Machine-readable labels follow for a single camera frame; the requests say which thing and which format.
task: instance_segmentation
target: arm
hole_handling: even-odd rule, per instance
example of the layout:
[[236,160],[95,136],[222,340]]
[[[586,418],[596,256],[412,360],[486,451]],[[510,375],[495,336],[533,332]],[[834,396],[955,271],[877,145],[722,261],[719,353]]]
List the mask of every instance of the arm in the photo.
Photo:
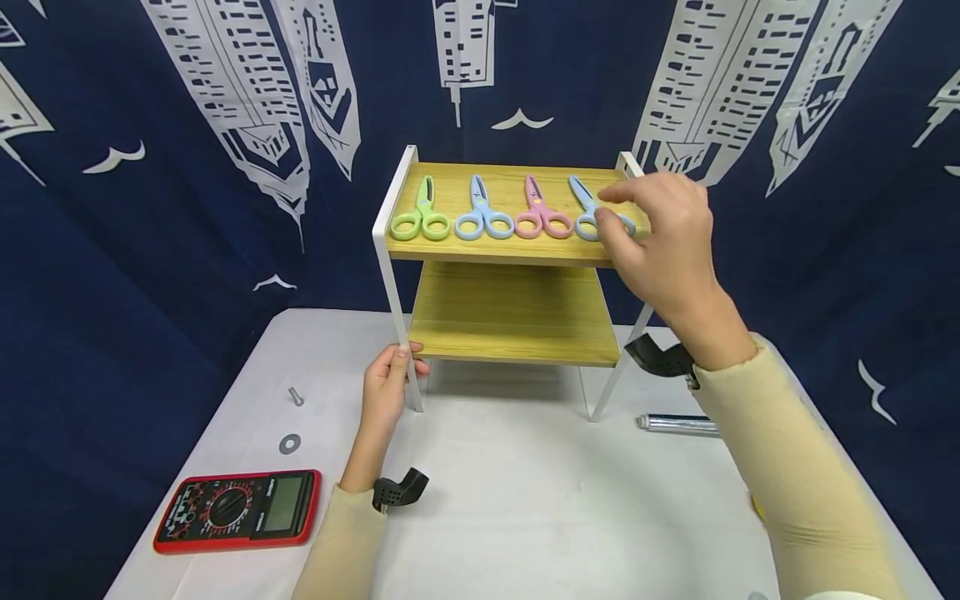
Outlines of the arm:
[[[417,351],[420,345],[411,343]],[[334,487],[320,533],[310,548],[292,600],[363,600],[387,516],[372,504],[387,448],[403,412],[410,351],[387,346],[364,373],[363,411],[344,476]],[[429,373],[417,361],[418,376]]]
[[717,282],[707,190],[660,173],[601,198],[636,202],[650,217],[652,233],[637,243],[612,212],[598,209],[601,241],[627,286],[693,357],[701,385],[694,395],[764,510],[783,599],[833,590],[903,598],[859,482]]

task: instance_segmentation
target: shelf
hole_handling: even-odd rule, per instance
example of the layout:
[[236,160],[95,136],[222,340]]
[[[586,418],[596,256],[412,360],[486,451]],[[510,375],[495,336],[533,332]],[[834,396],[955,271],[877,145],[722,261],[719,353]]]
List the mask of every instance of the shelf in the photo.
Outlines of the shelf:
[[[511,167],[501,165],[450,164],[418,162],[410,168],[400,191],[394,215],[414,210],[417,191],[423,177],[434,181],[434,210],[449,218],[451,226],[460,215],[470,212],[470,178],[479,175],[487,186],[491,208],[512,217],[528,209],[524,192],[527,175],[533,175],[540,185],[546,204],[566,214],[572,221],[583,213],[567,178],[576,175],[596,196],[604,187],[623,180],[615,169],[578,169],[573,167]],[[636,237],[650,231],[646,215],[633,204],[607,204],[615,212],[625,214],[636,224]],[[445,260],[456,262],[483,262],[518,265],[567,267],[610,267],[612,264],[599,242],[588,242],[574,233],[557,240],[546,233],[534,239],[517,235],[506,240],[495,240],[486,233],[467,242],[453,231],[443,241],[433,242],[422,235],[401,242],[386,234],[387,250],[391,258],[414,260]]]
[[613,367],[596,271],[426,261],[410,339],[423,358]]

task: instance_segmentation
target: person's left hand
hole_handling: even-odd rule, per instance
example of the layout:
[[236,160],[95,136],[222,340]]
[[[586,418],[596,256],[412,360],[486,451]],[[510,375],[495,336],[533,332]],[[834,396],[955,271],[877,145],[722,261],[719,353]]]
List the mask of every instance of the person's left hand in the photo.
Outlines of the person's left hand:
[[[390,344],[367,367],[363,375],[361,430],[393,434],[396,423],[403,414],[403,388],[407,381],[410,352],[419,352],[422,349],[423,344],[418,342],[410,342],[410,350],[401,348],[398,344]],[[430,374],[430,367],[419,359],[414,362],[414,370],[417,378]]]

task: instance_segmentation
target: lower shelf board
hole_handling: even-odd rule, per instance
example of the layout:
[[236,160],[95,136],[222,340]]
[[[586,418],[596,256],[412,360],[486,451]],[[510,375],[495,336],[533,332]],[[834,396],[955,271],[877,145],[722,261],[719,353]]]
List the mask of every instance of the lower shelf board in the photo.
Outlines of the lower shelf board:
[[410,339],[422,358],[613,367],[620,356],[587,267],[424,262]]

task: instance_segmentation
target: pink scissors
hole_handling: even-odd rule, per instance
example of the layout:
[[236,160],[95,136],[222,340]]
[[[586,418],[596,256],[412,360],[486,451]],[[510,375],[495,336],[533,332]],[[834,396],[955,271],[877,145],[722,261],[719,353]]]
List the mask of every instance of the pink scissors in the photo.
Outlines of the pink scissors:
[[[527,176],[524,184],[527,192],[527,204],[530,210],[521,212],[516,216],[516,228],[514,233],[522,238],[531,239],[540,235],[541,231],[546,231],[550,237],[559,240],[570,237],[573,233],[573,222],[559,210],[553,210],[543,202],[543,194],[540,192],[540,186],[532,175]],[[534,228],[524,229],[520,227],[520,222],[526,221],[532,223]],[[566,229],[557,229],[550,223],[551,221],[560,221],[566,226]]]

